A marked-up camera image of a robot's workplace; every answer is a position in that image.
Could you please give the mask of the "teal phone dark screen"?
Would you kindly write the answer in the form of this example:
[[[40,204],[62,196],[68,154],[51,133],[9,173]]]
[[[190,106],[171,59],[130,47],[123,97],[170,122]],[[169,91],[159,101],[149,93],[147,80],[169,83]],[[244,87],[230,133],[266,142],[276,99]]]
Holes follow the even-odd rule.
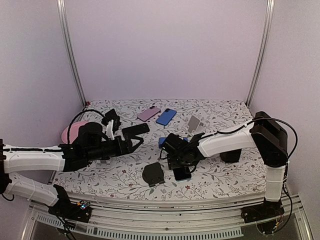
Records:
[[[173,169],[174,178],[177,182],[191,179],[192,175],[188,167]]]

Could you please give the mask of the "dark round base stand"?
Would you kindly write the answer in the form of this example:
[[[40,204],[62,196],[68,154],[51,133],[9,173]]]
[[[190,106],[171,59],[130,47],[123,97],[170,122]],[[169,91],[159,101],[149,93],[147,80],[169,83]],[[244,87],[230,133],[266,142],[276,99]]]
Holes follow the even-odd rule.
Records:
[[[161,164],[155,162],[146,165],[142,172],[142,179],[148,184],[150,188],[154,187],[157,184],[163,184],[165,180]]]

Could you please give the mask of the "black phone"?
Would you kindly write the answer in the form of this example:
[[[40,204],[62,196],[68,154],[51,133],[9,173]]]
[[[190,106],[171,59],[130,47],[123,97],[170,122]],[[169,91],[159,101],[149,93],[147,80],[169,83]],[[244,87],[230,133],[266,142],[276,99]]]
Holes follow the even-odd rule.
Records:
[[[241,153],[242,149],[236,149],[227,152],[222,152],[219,154],[219,156],[223,162],[227,164],[233,164],[239,162]]]

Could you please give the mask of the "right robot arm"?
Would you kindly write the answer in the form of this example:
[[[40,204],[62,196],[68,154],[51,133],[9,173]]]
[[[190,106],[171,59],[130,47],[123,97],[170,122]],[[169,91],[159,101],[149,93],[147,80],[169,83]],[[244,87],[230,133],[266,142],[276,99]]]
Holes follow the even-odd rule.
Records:
[[[167,153],[166,159],[180,168],[195,166],[217,154],[257,148],[266,166],[265,202],[259,206],[258,213],[262,218],[269,218],[278,210],[289,159],[288,134],[280,123],[279,119],[260,111],[242,125],[208,135],[198,133],[190,141],[171,133],[161,148]]]

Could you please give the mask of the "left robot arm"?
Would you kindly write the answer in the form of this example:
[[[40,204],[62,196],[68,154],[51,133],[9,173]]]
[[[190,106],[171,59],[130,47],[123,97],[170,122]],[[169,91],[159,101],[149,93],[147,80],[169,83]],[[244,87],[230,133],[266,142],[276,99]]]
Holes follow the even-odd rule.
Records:
[[[54,206],[63,217],[70,217],[75,211],[74,205],[68,201],[63,187],[45,185],[18,173],[43,170],[75,172],[93,161],[131,154],[143,142],[143,138],[138,136],[123,140],[121,136],[114,136],[112,131],[106,135],[102,125],[88,122],[78,129],[77,138],[69,144],[32,148],[1,143],[0,192]]]

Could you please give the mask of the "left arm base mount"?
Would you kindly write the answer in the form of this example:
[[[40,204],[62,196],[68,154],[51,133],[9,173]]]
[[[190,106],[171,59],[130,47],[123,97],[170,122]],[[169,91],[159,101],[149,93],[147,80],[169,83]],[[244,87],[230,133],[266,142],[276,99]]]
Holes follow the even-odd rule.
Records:
[[[84,201],[72,203],[62,186],[54,184],[53,187],[57,191],[58,201],[53,206],[48,207],[48,213],[56,217],[88,223],[92,214],[92,208],[89,204]]]

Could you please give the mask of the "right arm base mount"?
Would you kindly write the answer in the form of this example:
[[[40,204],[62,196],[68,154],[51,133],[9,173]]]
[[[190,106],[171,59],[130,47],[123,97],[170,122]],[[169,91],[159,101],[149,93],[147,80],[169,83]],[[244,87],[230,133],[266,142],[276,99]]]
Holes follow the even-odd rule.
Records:
[[[293,204],[291,203],[289,217],[283,223],[285,210],[282,201],[264,199],[263,203],[243,207],[240,216],[246,224],[256,223],[257,230],[264,236],[269,236],[280,231],[288,223],[292,210]]]

